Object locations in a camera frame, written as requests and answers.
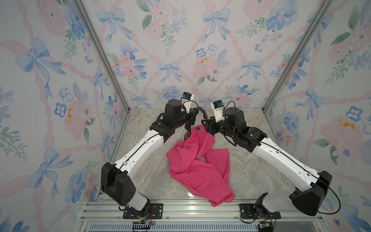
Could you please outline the pink trousers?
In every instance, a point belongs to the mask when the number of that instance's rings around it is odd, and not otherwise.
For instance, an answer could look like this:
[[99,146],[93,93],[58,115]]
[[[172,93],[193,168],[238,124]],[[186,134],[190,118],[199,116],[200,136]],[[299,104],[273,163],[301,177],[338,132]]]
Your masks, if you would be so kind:
[[229,186],[230,152],[214,149],[215,138],[203,125],[191,129],[191,136],[178,141],[167,153],[169,173],[193,195],[206,198],[213,207],[232,202]]

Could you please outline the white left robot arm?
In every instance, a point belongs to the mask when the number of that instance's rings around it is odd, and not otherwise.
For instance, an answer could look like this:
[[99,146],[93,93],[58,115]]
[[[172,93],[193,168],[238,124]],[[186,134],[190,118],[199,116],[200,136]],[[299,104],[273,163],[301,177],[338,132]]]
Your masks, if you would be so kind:
[[148,157],[162,147],[179,127],[186,129],[186,136],[191,135],[198,113],[207,119],[205,110],[196,106],[193,100],[170,99],[163,113],[151,124],[140,142],[126,155],[114,163],[107,162],[101,169],[101,191],[113,199],[119,206],[129,207],[140,218],[148,216],[151,201],[142,195],[132,181],[136,171]]

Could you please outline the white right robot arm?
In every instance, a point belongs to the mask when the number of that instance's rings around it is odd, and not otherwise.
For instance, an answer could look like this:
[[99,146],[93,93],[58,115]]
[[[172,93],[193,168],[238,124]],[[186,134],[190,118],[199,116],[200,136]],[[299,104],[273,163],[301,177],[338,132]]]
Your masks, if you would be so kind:
[[222,134],[233,146],[240,146],[253,153],[284,174],[294,189],[276,194],[262,194],[254,205],[260,218],[281,210],[298,210],[308,216],[316,216],[330,190],[332,175],[318,172],[302,164],[280,148],[262,130],[246,124],[243,111],[226,108],[222,101],[210,104],[214,116],[203,119],[202,124],[211,135]]

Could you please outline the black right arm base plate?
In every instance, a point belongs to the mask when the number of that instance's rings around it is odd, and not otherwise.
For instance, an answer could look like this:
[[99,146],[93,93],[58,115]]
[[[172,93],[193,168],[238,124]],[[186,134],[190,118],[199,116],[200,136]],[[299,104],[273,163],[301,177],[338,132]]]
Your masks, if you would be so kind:
[[268,218],[267,213],[261,213],[260,216],[258,215],[255,204],[239,204],[239,210],[242,219],[263,220]]

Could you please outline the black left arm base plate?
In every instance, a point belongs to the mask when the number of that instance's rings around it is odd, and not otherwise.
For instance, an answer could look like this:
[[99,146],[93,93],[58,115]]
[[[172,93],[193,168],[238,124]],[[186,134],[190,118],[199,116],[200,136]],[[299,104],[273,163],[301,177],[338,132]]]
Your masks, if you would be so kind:
[[149,203],[141,211],[126,206],[123,211],[123,219],[162,219],[163,204]]

